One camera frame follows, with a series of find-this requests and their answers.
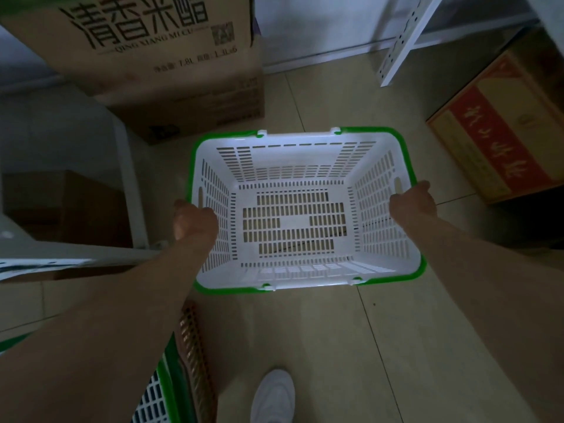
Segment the white basket with green rim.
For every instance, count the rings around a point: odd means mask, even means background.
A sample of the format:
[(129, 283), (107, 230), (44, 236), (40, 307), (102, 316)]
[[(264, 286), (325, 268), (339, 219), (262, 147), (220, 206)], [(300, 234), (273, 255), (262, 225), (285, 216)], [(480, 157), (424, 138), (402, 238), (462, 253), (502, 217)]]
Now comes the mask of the white basket with green rim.
[(416, 183), (390, 127), (207, 134), (192, 150), (186, 199), (213, 209), (219, 232), (194, 286), (232, 294), (414, 280), (427, 262), (389, 201)]

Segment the white perforated metal shelf post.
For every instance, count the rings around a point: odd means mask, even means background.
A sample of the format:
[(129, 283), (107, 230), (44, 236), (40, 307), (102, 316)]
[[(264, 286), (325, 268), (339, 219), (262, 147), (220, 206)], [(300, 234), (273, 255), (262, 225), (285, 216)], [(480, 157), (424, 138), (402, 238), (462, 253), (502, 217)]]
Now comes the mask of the white perforated metal shelf post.
[(427, 27), (443, 0), (417, 0), (417, 4), (409, 13), (405, 25), (388, 50), (378, 69), (377, 78), (380, 86), (391, 84), (393, 77), (400, 69), (409, 52), (414, 49), (421, 33)]

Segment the person's left hand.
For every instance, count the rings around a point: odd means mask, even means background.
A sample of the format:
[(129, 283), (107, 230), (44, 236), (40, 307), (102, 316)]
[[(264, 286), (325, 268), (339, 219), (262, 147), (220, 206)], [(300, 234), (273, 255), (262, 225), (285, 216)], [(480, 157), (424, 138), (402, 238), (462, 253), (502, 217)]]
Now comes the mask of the person's left hand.
[(193, 234), (204, 234), (215, 241), (219, 232), (218, 225), (195, 225), (194, 210), (197, 206), (185, 200), (174, 202), (173, 235), (176, 241), (185, 239)]

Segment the large brown printed carton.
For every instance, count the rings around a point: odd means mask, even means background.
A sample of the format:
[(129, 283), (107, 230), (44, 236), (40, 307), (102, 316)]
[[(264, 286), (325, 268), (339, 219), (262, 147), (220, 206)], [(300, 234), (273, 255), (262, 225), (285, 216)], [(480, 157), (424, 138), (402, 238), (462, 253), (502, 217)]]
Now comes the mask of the large brown printed carton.
[(56, 75), (120, 93), (260, 77), (254, 0), (0, 0), (0, 87)]

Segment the person's right forearm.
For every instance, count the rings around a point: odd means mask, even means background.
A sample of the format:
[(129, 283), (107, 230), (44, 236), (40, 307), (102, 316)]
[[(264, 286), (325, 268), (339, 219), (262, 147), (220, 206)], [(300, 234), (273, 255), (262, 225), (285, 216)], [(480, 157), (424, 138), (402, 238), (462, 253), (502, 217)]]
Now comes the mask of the person's right forearm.
[(428, 214), (397, 218), (543, 423), (564, 423), (564, 272)]

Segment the person's left forearm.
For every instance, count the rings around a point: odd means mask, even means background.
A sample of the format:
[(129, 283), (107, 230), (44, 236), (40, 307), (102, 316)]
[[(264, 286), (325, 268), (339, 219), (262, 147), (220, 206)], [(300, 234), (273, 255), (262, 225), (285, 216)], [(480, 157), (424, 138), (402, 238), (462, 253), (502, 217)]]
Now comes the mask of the person's left forearm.
[(0, 356), (0, 423), (129, 423), (216, 235), (189, 231)]

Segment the person's white shoe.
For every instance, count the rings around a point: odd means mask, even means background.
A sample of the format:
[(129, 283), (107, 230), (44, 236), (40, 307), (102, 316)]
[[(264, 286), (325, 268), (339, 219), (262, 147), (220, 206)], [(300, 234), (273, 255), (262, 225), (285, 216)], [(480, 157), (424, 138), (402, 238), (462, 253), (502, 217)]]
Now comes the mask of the person's white shoe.
[(251, 404), (250, 423), (293, 423), (296, 391), (292, 376), (274, 369), (263, 377)]

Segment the red and tan carton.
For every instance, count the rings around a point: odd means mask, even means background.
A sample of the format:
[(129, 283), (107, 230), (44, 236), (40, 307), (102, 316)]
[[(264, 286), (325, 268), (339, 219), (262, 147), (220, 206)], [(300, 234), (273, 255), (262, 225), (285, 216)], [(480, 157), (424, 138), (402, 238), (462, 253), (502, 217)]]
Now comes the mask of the red and tan carton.
[(564, 58), (507, 50), (428, 126), (486, 204), (564, 185)]

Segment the brown plastic basket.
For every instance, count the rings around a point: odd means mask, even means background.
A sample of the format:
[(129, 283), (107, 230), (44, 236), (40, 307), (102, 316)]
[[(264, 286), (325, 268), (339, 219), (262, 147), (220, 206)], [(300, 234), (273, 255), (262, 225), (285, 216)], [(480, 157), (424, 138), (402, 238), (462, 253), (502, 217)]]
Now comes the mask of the brown plastic basket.
[(216, 423), (218, 397), (196, 316), (195, 302), (187, 300), (183, 304), (174, 338), (187, 382), (194, 423)]

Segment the dark brown cardboard box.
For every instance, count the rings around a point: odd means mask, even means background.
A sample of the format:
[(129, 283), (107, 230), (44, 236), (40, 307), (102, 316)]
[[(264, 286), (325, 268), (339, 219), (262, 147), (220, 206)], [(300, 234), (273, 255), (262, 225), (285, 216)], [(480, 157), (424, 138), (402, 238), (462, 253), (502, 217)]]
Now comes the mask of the dark brown cardboard box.
[(149, 145), (264, 116), (264, 74), (253, 72), (171, 99), (110, 108)]

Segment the person's right hand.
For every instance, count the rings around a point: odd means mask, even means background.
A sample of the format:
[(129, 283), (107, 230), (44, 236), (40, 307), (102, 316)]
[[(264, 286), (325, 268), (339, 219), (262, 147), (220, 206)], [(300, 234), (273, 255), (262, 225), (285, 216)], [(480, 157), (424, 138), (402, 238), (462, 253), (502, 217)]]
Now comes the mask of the person's right hand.
[(404, 229), (438, 216), (437, 205), (432, 196), (403, 197), (403, 193), (393, 194), (389, 210), (391, 218)]

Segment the white and green plastic basket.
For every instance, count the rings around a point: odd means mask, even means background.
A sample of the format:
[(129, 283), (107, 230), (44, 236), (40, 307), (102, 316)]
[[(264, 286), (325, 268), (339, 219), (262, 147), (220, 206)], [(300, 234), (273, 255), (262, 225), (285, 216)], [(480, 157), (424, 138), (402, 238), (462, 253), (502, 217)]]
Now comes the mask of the white and green plastic basket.
[(168, 341), (130, 423), (198, 423), (174, 335)]

